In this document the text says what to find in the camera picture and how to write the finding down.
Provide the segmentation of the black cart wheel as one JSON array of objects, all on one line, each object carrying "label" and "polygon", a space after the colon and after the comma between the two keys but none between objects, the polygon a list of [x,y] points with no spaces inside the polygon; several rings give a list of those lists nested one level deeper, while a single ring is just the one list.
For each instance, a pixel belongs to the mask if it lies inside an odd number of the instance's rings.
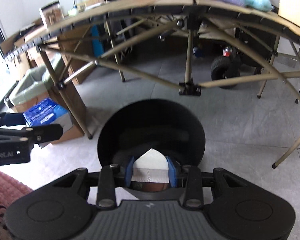
[{"label": "black cart wheel", "polygon": [[240,77],[238,64],[231,57],[219,56],[211,64],[211,80]]}]

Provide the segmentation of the clear jar with snacks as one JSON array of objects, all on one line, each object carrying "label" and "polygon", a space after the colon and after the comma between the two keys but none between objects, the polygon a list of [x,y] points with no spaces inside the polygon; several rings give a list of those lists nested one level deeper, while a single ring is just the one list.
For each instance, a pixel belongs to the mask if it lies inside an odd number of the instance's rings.
[{"label": "clear jar with snacks", "polygon": [[45,27],[54,25],[63,20],[64,15],[59,1],[54,1],[39,9]]}]

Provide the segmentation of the black round trash bin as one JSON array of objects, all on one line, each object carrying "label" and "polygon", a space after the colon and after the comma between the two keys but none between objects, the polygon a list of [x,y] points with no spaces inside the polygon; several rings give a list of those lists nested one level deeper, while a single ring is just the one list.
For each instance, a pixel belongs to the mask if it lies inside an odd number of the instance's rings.
[{"label": "black round trash bin", "polygon": [[206,138],[200,120],[185,106],[170,100],[148,99],[131,103],[104,124],[97,142],[102,167],[122,165],[157,150],[180,166],[198,169]]}]

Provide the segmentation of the light blue plush toy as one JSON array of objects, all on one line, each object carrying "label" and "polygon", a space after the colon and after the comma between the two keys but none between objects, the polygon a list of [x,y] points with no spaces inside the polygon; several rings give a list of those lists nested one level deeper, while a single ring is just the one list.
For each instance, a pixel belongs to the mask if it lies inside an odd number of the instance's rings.
[{"label": "light blue plush toy", "polygon": [[246,7],[269,12],[274,9],[270,0],[241,0]]}]

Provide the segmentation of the cardboard box with green liner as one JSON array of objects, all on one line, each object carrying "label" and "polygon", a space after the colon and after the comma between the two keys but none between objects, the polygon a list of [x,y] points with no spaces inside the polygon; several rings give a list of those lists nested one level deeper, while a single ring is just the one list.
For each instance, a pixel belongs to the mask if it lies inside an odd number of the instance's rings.
[{"label": "cardboard box with green liner", "polygon": [[[60,74],[65,66],[59,53],[55,54],[51,59],[51,64],[56,74]],[[77,113],[80,114],[82,120],[85,121],[86,106],[73,83],[66,85],[65,93],[73,103]],[[45,65],[27,70],[25,76],[19,81],[9,96],[9,100],[12,104],[12,111],[17,113],[25,112],[45,98],[51,98],[54,102],[69,110],[64,100],[57,92],[57,89],[54,87],[51,76]],[[61,139],[53,141],[52,144],[76,139],[84,135],[83,130],[72,116],[71,120],[74,124],[73,127],[65,132]]]}]

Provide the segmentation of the blue tissue pack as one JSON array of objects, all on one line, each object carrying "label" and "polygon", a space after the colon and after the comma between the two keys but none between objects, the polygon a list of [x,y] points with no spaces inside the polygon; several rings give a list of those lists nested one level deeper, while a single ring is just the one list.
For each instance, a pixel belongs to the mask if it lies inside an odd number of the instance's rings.
[{"label": "blue tissue pack", "polygon": [[27,126],[59,124],[63,133],[73,127],[70,112],[51,98],[45,98],[23,113]]}]

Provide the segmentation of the pink floor rug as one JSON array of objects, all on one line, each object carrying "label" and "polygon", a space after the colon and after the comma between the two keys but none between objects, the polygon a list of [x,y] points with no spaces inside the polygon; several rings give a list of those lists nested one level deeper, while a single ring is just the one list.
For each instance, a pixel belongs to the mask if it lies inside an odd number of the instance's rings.
[{"label": "pink floor rug", "polygon": [[32,192],[32,189],[0,171],[0,220],[14,201]]}]

